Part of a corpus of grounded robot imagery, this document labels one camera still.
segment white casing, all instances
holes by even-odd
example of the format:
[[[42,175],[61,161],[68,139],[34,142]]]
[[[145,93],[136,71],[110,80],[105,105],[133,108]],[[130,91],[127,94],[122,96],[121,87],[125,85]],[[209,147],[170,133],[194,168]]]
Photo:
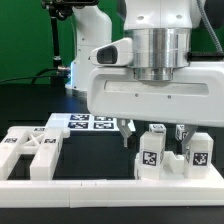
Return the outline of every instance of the white casing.
[[[71,81],[67,89],[86,92],[91,70],[95,68],[89,60],[90,53],[97,47],[111,43],[112,23],[97,6],[73,9],[76,23],[76,58],[71,63]]]
[[[196,0],[126,0],[126,6],[124,30],[195,28],[201,19]]]
[[[123,38],[121,40],[115,41],[111,44],[105,45],[100,48],[96,48],[91,52],[91,62],[94,65],[100,65],[98,60],[97,60],[97,54],[101,49],[107,48],[113,46],[117,49],[118,52],[118,57],[117,57],[117,62],[115,64],[103,64],[103,66],[127,66],[129,65],[134,58],[133,55],[133,41],[131,38]]]
[[[224,62],[192,62],[169,82],[139,82],[130,68],[93,70],[88,109],[93,115],[224,127]]]

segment white plastic part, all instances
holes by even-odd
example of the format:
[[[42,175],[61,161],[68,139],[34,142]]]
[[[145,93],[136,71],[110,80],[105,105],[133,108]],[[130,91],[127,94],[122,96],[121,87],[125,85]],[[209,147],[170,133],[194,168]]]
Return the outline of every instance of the white plastic part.
[[[165,140],[166,135],[163,133],[145,132],[143,134],[140,139],[139,178],[160,179]]]
[[[175,69],[170,82],[138,82],[130,68],[97,68],[88,92],[93,115],[224,127],[223,62],[192,62]]]
[[[176,134],[175,138],[177,141],[182,141],[187,136],[187,131],[185,130],[185,125],[178,124],[176,125]]]
[[[20,155],[35,154],[31,180],[51,180],[68,128],[12,127],[0,143],[0,180],[7,180]]]
[[[166,127],[164,124],[150,124],[149,131],[155,133],[163,133],[166,135]]]
[[[91,62],[94,65],[103,66],[127,66],[133,61],[133,41],[131,38],[123,38],[119,41],[113,42],[112,44],[105,45],[103,47],[97,48],[91,52]],[[97,60],[97,54],[99,50],[103,50],[107,47],[115,47],[118,52],[117,62],[115,64],[100,64]]]
[[[89,60],[97,47],[111,43],[112,23],[97,6],[73,8],[76,19],[76,58],[71,63],[71,81],[67,89],[86,92],[91,70],[95,68]]]
[[[63,130],[48,129],[30,165],[31,180],[51,180],[63,142]]]
[[[213,139],[207,133],[195,133],[188,143],[185,158],[185,177],[206,178],[211,168]]]
[[[125,0],[125,30],[192,28],[192,0]]]
[[[130,130],[135,132],[133,121],[128,124]],[[94,117],[91,114],[60,114],[52,113],[46,128],[69,128],[70,131],[78,132],[114,132],[119,131],[117,119],[111,117]]]

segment white robot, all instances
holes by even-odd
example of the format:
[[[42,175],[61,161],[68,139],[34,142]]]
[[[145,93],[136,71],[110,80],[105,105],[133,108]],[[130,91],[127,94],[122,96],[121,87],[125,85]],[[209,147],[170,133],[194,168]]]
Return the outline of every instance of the white robot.
[[[75,16],[75,52],[71,63],[71,80],[66,84],[69,95],[86,98],[88,81],[94,66],[89,60],[92,50],[111,43],[112,23],[97,6],[73,8]]]

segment white block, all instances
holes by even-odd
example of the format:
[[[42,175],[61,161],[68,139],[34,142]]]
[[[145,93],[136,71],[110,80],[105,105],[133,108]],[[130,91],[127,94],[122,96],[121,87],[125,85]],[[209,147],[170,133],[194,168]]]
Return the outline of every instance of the white block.
[[[213,139],[207,133],[195,133],[185,157],[185,177],[203,179],[211,167]]]
[[[182,141],[187,136],[184,125],[176,125],[176,140]]]
[[[30,166],[31,180],[51,180],[63,142],[63,129],[48,128]]]
[[[163,168],[165,134],[145,132],[140,139],[140,178],[159,179]]]
[[[28,131],[10,129],[0,144],[0,180],[7,180],[19,159],[19,146],[26,142]]]
[[[164,124],[150,124],[149,131],[166,135],[166,127],[164,126]]]

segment black surface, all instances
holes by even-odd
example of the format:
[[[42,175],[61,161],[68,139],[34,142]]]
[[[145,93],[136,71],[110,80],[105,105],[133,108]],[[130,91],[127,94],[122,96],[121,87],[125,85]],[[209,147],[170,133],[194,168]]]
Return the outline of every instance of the black surface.
[[[0,85],[0,138],[13,125],[44,126],[50,114],[88,113],[86,102],[65,95],[63,88],[45,85]],[[148,123],[136,122],[137,138]],[[166,125],[166,148],[176,146],[175,126]],[[213,162],[223,168],[224,129],[200,128],[215,140]],[[132,179],[136,150],[123,148],[120,134],[73,134],[65,140],[54,179]],[[9,179],[29,179],[32,156],[21,156]],[[137,208],[39,208],[0,209],[0,224],[223,224],[224,207],[137,207]]]
[[[223,224],[223,207],[0,209],[0,224]]]

